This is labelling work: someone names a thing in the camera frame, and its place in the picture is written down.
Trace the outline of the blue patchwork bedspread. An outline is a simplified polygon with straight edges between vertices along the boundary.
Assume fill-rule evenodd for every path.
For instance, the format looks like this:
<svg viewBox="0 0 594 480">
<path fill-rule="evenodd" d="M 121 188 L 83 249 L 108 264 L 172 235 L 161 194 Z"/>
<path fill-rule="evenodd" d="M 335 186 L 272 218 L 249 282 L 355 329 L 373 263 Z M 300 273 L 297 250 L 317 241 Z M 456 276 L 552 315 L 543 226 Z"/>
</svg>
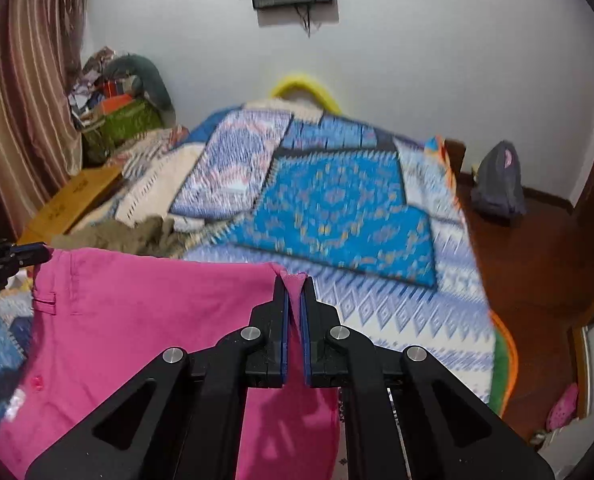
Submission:
<svg viewBox="0 0 594 480">
<path fill-rule="evenodd" d="M 281 100 L 211 114 L 120 153 L 126 186 L 88 219 L 172 220 L 173 257 L 275 263 L 375 344 L 422 344 L 494 410 L 497 339 L 441 139 Z"/>
</svg>

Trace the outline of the wooden lap desk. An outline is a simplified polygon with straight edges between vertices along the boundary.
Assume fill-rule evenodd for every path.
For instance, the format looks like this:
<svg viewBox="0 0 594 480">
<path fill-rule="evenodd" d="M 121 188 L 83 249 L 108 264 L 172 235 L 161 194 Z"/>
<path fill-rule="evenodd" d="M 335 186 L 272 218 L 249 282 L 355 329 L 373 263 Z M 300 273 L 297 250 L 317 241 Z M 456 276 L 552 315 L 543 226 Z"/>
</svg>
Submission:
<svg viewBox="0 0 594 480">
<path fill-rule="evenodd" d="M 83 169 L 29 221 L 17 244 L 50 244 L 54 236 L 67 234 L 86 214 L 114 195 L 122 181 L 120 165 Z"/>
</svg>

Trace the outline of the grey backpack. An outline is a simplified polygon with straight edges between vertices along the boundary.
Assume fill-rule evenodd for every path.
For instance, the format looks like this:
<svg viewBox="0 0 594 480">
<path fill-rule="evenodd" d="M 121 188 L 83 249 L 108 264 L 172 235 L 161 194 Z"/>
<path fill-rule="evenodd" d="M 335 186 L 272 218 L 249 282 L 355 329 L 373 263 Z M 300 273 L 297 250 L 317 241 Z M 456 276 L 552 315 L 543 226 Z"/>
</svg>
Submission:
<svg viewBox="0 0 594 480">
<path fill-rule="evenodd" d="M 514 220 L 525 216 L 518 152 L 510 141 L 501 141 L 483 158 L 471 191 L 473 207 L 488 216 Z"/>
</svg>

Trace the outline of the pink slipper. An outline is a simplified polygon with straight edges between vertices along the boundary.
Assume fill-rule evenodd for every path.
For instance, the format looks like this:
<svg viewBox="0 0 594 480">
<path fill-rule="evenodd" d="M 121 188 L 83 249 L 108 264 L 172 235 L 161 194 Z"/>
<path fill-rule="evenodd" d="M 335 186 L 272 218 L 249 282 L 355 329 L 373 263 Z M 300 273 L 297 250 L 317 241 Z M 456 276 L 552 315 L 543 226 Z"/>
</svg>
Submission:
<svg viewBox="0 0 594 480">
<path fill-rule="evenodd" d="M 578 393 L 578 385 L 569 384 L 566 387 L 549 412 L 546 423 L 547 432 L 563 428 L 573 419 L 577 410 Z"/>
</svg>

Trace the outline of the grey green plush toy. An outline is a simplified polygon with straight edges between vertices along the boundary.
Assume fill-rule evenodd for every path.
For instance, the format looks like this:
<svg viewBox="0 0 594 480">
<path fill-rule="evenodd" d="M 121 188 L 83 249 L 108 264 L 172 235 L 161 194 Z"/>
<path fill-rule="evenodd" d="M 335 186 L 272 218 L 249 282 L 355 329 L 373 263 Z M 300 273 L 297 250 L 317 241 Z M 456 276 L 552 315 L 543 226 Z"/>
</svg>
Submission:
<svg viewBox="0 0 594 480">
<path fill-rule="evenodd" d="M 103 69 L 108 80 L 132 79 L 131 89 L 137 96 L 143 96 L 157 110 L 172 110 L 172 101 L 163 78 L 152 61 L 145 56 L 126 54 L 109 61 Z"/>
</svg>

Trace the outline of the yellow curved pillow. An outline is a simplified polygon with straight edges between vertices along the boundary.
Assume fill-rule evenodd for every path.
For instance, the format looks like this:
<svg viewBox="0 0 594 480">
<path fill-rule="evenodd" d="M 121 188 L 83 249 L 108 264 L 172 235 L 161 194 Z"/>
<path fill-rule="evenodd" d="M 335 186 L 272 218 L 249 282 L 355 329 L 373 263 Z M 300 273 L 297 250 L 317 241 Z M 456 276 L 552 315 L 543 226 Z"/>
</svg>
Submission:
<svg viewBox="0 0 594 480">
<path fill-rule="evenodd" d="M 295 92 L 306 93 L 311 100 L 329 114 L 341 115 L 340 106 L 323 84 L 302 73 L 290 73 L 283 77 L 271 90 L 274 99 L 287 99 Z"/>
</svg>

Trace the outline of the pink pants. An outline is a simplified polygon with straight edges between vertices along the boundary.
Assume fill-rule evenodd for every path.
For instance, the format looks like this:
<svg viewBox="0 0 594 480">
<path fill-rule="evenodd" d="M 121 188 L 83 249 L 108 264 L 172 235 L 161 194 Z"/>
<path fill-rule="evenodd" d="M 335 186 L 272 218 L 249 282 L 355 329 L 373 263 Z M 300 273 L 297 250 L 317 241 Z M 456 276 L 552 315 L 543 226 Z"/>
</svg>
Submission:
<svg viewBox="0 0 594 480">
<path fill-rule="evenodd" d="M 15 414 L 0 423 L 0 459 L 17 478 L 50 445 L 170 347 L 213 346 L 244 326 L 282 280 L 275 263 L 198 263 L 84 248 L 54 250 L 36 271 L 29 359 Z M 337 393 L 305 384 L 299 333 L 287 383 L 247 396 L 237 477 L 327 479 L 339 442 Z"/>
</svg>

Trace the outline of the green storage box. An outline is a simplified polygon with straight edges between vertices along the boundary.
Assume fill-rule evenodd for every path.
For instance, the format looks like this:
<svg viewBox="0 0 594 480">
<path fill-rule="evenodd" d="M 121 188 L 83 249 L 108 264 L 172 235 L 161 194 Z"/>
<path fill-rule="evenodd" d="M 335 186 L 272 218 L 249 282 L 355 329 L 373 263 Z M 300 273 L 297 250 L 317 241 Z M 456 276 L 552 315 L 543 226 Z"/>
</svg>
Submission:
<svg viewBox="0 0 594 480">
<path fill-rule="evenodd" d="M 103 165 L 111 153 L 140 133 L 163 128 L 159 110 L 146 100 L 134 100 L 82 130 L 84 162 Z"/>
</svg>

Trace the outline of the olive khaki garment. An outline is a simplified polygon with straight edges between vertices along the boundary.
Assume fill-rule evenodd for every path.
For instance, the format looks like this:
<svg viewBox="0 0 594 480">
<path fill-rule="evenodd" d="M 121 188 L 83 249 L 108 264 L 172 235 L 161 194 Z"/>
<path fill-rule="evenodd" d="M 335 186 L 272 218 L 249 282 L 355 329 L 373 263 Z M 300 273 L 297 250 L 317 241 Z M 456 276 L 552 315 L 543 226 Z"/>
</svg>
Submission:
<svg viewBox="0 0 594 480">
<path fill-rule="evenodd" d="M 108 219 L 68 234 L 55 235 L 50 247 L 97 248 L 137 256 L 173 257 L 184 252 L 189 237 L 173 229 L 172 220 L 148 217 L 134 226 Z"/>
</svg>

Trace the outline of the striped red gold curtain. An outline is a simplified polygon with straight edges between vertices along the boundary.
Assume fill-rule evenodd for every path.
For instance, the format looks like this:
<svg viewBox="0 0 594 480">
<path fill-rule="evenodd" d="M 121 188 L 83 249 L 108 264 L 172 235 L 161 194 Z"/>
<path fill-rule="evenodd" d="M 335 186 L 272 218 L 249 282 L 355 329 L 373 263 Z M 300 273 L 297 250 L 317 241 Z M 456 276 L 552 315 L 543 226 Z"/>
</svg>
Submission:
<svg viewBox="0 0 594 480">
<path fill-rule="evenodd" d="M 82 167 L 68 94 L 86 0 L 0 0 L 0 233 L 14 240 Z"/>
</svg>

